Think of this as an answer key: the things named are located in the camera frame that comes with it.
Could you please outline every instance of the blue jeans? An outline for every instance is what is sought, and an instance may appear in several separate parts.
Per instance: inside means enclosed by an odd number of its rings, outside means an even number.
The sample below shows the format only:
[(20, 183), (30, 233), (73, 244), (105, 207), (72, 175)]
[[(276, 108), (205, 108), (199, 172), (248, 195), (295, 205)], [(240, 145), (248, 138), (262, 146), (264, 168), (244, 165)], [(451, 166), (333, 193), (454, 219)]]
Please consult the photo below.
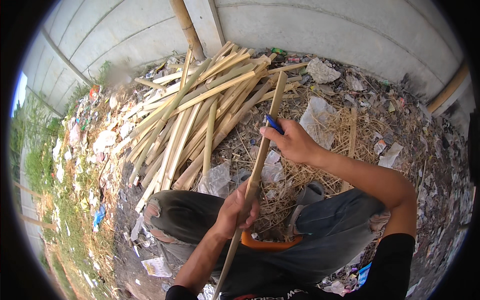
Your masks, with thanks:
[[(224, 199), (190, 191), (161, 191), (149, 199), (158, 214), (145, 213), (152, 234), (160, 232), (171, 242), (165, 249), (185, 262), (216, 221)], [(370, 219), (383, 213), (376, 198), (352, 189), (306, 206), (295, 226), (303, 240), (281, 252), (259, 252), (242, 244), (235, 254), (222, 293), (237, 294), (289, 277), (314, 285), (345, 266), (374, 238)], [(218, 280), (229, 242), (212, 272)]]

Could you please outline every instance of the black t-shirt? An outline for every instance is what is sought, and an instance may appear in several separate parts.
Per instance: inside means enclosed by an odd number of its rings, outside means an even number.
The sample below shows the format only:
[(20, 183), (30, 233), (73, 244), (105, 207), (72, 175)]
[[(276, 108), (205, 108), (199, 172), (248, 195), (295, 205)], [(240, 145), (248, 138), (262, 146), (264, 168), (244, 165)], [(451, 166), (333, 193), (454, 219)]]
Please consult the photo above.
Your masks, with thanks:
[[(255, 293), (245, 291), (242, 296), (222, 297), (222, 300), (404, 299), (414, 247), (415, 239), (409, 234), (396, 233), (384, 237), (378, 245), (365, 284), (343, 298), (317, 287), (297, 283), (292, 278), (290, 281), (267, 285)], [(183, 286), (172, 286), (165, 299), (194, 300), (197, 296)]]

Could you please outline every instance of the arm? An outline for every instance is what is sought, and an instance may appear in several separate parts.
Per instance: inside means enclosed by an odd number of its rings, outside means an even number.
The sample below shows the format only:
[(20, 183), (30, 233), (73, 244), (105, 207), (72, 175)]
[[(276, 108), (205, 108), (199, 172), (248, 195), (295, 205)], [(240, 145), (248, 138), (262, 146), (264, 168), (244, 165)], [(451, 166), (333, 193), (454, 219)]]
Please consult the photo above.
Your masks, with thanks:
[(295, 121), (279, 118), (277, 122), (285, 135), (270, 127), (260, 128), (260, 133), (275, 141), (286, 158), (340, 177), (383, 202), (391, 212), (384, 236), (407, 233), (415, 237), (417, 197), (413, 185), (400, 173), (325, 150)]
[[(233, 237), (237, 227), (237, 215), (245, 203), (246, 180), (224, 201), (215, 224), (205, 234), (190, 258), (182, 266), (175, 278), (175, 285), (184, 286), (197, 295), (207, 283), (216, 261), (227, 240)], [(257, 218), (260, 206), (257, 201), (252, 204), (250, 216), (240, 228), (248, 228)]]

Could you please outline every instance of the foot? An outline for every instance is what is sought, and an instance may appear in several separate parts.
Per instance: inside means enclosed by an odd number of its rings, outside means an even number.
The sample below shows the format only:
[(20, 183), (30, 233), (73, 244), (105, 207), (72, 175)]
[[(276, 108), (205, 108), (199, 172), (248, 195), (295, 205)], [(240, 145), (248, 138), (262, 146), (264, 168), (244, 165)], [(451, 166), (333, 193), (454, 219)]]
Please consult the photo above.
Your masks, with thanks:
[(297, 205), (287, 218), (287, 232), (289, 237), (299, 235), (295, 222), (300, 215), (300, 212), (310, 204), (325, 199), (325, 189), (321, 183), (316, 180), (308, 183), (297, 197)]

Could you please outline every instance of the hand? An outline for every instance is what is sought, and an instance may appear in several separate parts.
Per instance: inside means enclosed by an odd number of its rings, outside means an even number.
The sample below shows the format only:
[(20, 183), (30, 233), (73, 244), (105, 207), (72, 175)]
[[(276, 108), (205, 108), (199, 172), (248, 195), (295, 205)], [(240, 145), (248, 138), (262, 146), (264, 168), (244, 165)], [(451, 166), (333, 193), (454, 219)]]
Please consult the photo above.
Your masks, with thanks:
[[(245, 204), (245, 193), (247, 191), (248, 180), (242, 183), (225, 199), (218, 212), (216, 222), (211, 228), (215, 234), (224, 239), (231, 239), (235, 233), (235, 229), (237, 228), (237, 216)], [(245, 223), (239, 225), (239, 228), (250, 227), (257, 218), (259, 211), (260, 205), (258, 204), (258, 200), (255, 199), (252, 203), (249, 217)]]
[(286, 158), (296, 163), (317, 167), (318, 155), (329, 153), (319, 146), (297, 122), (282, 118), (278, 118), (276, 121), (285, 132), (284, 135), (272, 127), (265, 126), (260, 128), (260, 133), (274, 141)]

